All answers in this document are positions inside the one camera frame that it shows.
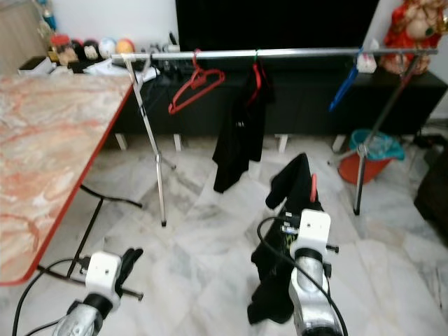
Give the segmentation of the black shirt gold logo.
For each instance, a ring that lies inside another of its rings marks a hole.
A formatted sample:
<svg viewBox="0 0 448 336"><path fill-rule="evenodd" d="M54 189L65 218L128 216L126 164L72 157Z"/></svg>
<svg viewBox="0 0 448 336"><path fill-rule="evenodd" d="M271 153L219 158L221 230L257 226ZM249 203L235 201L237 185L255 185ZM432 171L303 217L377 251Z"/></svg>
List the black shirt gold logo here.
<svg viewBox="0 0 448 336"><path fill-rule="evenodd" d="M278 210L278 216L287 214L288 200L309 200L311 169L307 154L300 153L272 177L271 190L265 203L269 210ZM322 211L320 198L319 211ZM260 284L253 292L247 307L248 322L254 326L263 320L285 323L291 319L294 305L288 294L293 266L268 248L259 244L251 255Z"/></svg>

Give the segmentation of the blue plastic hanger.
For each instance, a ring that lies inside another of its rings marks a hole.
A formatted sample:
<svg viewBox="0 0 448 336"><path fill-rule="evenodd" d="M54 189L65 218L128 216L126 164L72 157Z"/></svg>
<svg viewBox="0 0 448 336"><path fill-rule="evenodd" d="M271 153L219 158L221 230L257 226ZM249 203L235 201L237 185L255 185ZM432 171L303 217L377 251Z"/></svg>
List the blue plastic hanger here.
<svg viewBox="0 0 448 336"><path fill-rule="evenodd" d="M342 84L340 84L340 87L338 89L338 92L336 92L332 102L330 102L330 105L328 106L329 112L334 112L334 110L337 108L340 102L344 99L344 96L346 93L349 92L351 86L353 85L356 77L358 76L359 72L356 70L356 58L360 57L361 55L365 55L363 52L363 48L359 49L358 53L356 53L355 56L355 62L350 69L348 76L346 76L346 79L342 81Z"/></svg>

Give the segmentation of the red hanger inside shirt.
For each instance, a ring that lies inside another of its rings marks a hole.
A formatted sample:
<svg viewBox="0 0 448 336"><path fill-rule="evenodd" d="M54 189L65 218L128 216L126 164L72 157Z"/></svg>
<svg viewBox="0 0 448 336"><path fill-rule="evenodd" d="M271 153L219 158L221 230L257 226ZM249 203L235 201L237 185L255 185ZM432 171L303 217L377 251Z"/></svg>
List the red hanger inside shirt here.
<svg viewBox="0 0 448 336"><path fill-rule="evenodd" d="M263 84L265 84L265 70L258 60L253 61L253 73L255 74L255 89L248 101L249 104L258 99L260 92L262 92Z"/></svg>

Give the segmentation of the bare red plastic hanger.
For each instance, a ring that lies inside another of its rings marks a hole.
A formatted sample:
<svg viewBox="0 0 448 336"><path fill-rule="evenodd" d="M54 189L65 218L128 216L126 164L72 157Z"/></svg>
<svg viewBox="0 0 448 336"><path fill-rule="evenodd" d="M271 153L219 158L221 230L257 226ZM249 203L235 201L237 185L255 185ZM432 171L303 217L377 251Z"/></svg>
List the bare red plastic hanger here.
<svg viewBox="0 0 448 336"><path fill-rule="evenodd" d="M197 56L201 49L196 48L192 54L193 71L189 79L176 91L171 99L171 103L167 106L169 115L176 115L177 112L183 110L205 94L220 86L226 81L226 73L220 69L204 69L198 63ZM193 90L192 96L187 100L179 101L183 93Z"/></svg>

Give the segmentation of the red plastic bucket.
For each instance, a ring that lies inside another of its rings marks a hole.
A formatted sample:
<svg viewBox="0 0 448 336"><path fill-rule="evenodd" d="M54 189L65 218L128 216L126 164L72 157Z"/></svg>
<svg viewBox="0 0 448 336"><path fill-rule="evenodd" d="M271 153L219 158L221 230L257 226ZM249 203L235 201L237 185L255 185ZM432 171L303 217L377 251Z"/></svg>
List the red plastic bucket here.
<svg viewBox="0 0 448 336"><path fill-rule="evenodd" d="M365 172L362 173L362 182L369 183L380 175L386 167L395 160L394 157L375 156L372 153L365 155ZM361 157L358 151L350 151L346 157L339 161L338 173L348 183L356 185L358 182L358 171L361 169Z"/></svg>

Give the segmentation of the black shirt white print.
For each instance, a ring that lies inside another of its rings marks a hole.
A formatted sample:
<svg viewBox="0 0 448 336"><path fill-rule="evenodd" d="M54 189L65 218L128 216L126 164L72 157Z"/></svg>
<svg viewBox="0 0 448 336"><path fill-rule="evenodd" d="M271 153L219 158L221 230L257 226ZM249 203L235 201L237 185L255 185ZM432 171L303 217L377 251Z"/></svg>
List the black shirt white print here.
<svg viewBox="0 0 448 336"><path fill-rule="evenodd" d="M265 70L265 84L258 99L249 104L256 86L252 65L252 71L222 120L212 155L212 160L217 164L212 188L217 193L224 193L236 185L243 173L249 170L250 161L260 161L267 109L275 100L271 77L265 65L262 62L260 64Z"/></svg>

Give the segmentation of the teal plastic bag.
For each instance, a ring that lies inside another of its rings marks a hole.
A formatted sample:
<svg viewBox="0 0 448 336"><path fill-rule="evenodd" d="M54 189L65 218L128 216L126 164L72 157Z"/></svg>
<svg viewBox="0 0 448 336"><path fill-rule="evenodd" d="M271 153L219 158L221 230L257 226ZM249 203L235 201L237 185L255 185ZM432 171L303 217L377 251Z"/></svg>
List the teal plastic bag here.
<svg viewBox="0 0 448 336"><path fill-rule="evenodd" d="M359 129L350 134L349 146L353 151L365 145L365 157L367 160L382 161L382 160L404 160L405 150L401 143L389 134L377 132L369 144L367 144L368 135L372 130Z"/></svg>

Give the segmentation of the black low TV cabinet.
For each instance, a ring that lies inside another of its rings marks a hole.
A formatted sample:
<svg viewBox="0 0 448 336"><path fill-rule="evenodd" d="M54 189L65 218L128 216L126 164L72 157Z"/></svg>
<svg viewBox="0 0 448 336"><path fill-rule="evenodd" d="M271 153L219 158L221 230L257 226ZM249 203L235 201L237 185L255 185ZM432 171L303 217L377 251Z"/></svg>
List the black low TV cabinet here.
<svg viewBox="0 0 448 336"><path fill-rule="evenodd" d="M400 80L387 71L361 74L337 108L328 109L344 80L345 71L275 71L273 103L267 108L266 134L330 135L348 134L371 128L391 98ZM226 81L211 92L170 115L167 106L182 86L169 80L143 88L144 108L156 138L181 134L183 137L213 137L220 131L246 82L245 71L229 71ZM430 118L448 83L434 73L415 76L400 93L399 99L380 129L387 134L416 134Z"/></svg>

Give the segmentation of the marble pattern folding table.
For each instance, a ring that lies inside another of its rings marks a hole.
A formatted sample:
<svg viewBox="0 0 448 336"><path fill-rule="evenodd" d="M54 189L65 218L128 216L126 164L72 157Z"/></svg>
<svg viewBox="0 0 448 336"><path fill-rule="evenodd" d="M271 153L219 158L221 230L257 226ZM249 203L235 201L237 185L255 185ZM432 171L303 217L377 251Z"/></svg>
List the marble pattern folding table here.
<svg viewBox="0 0 448 336"><path fill-rule="evenodd" d="M126 76L2 77L2 307L32 278L131 92Z"/></svg>

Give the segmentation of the dark grey fabric sofa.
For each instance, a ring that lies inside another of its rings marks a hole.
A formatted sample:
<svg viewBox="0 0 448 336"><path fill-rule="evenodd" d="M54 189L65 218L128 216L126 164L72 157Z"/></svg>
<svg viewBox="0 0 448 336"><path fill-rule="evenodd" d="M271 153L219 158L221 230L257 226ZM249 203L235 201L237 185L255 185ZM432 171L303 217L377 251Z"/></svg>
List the dark grey fabric sofa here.
<svg viewBox="0 0 448 336"><path fill-rule="evenodd" d="M423 176L414 204L435 228L442 243L448 244L448 145Z"/></svg>

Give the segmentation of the silver metal clothes rack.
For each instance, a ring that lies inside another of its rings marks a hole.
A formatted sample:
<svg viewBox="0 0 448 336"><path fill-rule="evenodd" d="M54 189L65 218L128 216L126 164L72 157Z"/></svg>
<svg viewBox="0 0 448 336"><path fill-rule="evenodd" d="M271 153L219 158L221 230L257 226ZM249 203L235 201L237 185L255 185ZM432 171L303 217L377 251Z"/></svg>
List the silver metal clothes rack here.
<svg viewBox="0 0 448 336"><path fill-rule="evenodd" d="M227 51L199 51L197 60L209 60L209 59L226 59L233 63L240 60L246 64L253 63L258 60L266 65L266 67L275 68L278 63L308 63L311 59L320 59L323 63L334 63L337 59L355 59L358 48L298 48L298 49L259 49L259 50L227 50ZM176 61L192 60L193 54L188 52L176 52L176 53L130 53L130 54L114 54L111 59L115 59L116 63L124 63L128 70L128 76L132 79L132 100L131 104L136 111L136 118L143 121L143 130L148 135L150 140L150 147L153 149L155 156L155 176L160 179L162 176L161 167L167 164L166 157L160 153L159 147L155 141L154 132L151 130L150 122L148 121L148 112L144 108L144 98L141 96L144 87L147 85L157 85L161 81L168 81L161 73L161 67L166 63L175 63ZM140 70L147 69L152 66L159 70L159 76L154 77L153 80L141 83L137 78L137 73L132 70L132 63L136 62ZM340 71L336 69L311 69L309 67L297 68L292 67L284 71ZM374 125L369 128L372 130L380 131L381 125L384 124L385 118L389 115L389 112L393 108L395 102L399 99L400 93L407 87L407 84L415 76L406 76L401 74L399 77L399 84L391 94L391 98L387 100L385 107L381 110L381 114L378 116ZM279 141L279 152L284 153L287 148L287 141L289 137L297 137L301 134L273 134L273 137L277 137ZM348 134L330 135L336 137L339 144L344 144L348 139ZM173 134L175 137L176 147L181 146L181 134Z"/></svg>

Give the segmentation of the small white box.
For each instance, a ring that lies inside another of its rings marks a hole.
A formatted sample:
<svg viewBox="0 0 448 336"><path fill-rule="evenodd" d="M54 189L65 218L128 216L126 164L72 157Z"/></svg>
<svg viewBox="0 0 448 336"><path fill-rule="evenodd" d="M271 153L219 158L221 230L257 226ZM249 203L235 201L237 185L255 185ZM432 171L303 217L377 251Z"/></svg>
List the small white box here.
<svg viewBox="0 0 448 336"><path fill-rule="evenodd" d="M356 58L356 70L362 74L373 74L377 70L374 55L359 55Z"/></svg>

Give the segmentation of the black flat television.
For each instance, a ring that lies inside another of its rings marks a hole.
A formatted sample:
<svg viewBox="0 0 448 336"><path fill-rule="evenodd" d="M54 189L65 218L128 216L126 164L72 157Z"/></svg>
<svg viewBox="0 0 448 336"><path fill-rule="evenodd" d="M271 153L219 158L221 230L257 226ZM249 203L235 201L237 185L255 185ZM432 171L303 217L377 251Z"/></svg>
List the black flat television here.
<svg viewBox="0 0 448 336"><path fill-rule="evenodd" d="M359 47L379 0L175 0L181 48Z"/></svg>

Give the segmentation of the white papers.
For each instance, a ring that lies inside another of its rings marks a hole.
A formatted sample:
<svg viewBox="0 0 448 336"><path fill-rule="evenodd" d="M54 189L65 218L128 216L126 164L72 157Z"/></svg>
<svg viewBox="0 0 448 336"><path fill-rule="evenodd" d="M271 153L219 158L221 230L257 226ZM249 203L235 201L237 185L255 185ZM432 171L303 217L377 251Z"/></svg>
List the white papers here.
<svg viewBox="0 0 448 336"><path fill-rule="evenodd" d="M135 71L136 77L141 83L151 81L154 77L159 76L159 70L154 66L140 70L137 62L132 63L132 70ZM124 63L116 63L115 59L106 59L105 61L90 65L83 70L84 74L91 76L125 76L128 73Z"/></svg>

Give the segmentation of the red gold figurine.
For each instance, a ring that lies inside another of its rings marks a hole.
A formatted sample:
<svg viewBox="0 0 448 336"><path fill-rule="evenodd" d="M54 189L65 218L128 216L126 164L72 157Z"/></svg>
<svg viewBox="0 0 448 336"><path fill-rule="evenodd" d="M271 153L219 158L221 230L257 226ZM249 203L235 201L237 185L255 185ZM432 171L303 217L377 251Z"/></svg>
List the red gold figurine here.
<svg viewBox="0 0 448 336"><path fill-rule="evenodd" d="M441 33L438 22L442 11L448 6L446 0L402 0L391 13L391 25L384 38L386 48L390 49L429 49L437 48ZM379 64L392 74L402 74L415 58L413 53L382 55ZM428 70L429 55L422 55L412 70L419 76Z"/></svg>

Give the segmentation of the orange round plush toy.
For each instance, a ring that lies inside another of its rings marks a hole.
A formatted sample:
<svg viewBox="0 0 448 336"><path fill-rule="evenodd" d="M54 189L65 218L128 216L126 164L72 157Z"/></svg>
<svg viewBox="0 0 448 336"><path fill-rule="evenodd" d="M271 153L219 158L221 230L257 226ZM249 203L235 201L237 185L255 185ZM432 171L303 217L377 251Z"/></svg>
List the orange round plush toy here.
<svg viewBox="0 0 448 336"><path fill-rule="evenodd" d="M130 54L134 52L134 42L130 38L119 38L115 42L115 54Z"/></svg>

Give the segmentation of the black round plush toy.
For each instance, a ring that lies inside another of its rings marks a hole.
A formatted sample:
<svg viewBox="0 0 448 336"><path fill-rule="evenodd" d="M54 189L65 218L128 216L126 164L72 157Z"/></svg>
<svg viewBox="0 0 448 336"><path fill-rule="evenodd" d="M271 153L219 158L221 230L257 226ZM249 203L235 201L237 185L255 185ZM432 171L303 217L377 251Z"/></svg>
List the black round plush toy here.
<svg viewBox="0 0 448 336"><path fill-rule="evenodd" d="M99 42L95 39L88 39L83 42L83 53L87 60L95 61L102 58L102 54L99 51Z"/></svg>

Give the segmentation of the white round plush toy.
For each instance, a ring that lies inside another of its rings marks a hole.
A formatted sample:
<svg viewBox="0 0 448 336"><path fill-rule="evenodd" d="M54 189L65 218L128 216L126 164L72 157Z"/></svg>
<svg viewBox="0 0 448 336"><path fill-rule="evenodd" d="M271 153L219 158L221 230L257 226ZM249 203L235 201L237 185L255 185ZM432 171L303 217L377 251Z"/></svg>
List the white round plush toy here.
<svg viewBox="0 0 448 336"><path fill-rule="evenodd" d="M101 58L108 59L112 54L116 53L116 40L109 38L109 36L100 39L98 42L98 52Z"/></svg>

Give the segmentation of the beige wooden cupboard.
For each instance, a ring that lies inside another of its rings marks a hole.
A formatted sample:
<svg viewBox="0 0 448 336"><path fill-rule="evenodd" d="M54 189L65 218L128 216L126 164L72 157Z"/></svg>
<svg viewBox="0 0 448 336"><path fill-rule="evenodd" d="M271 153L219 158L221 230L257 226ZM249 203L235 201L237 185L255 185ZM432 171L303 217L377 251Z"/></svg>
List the beige wooden cupboard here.
<svg viewBox="0 0 448 336"><path fill-rule="evenodd" d="M53 29L39 0L0 0L0 74L10 76L33 57L45 57Z"/></svg>

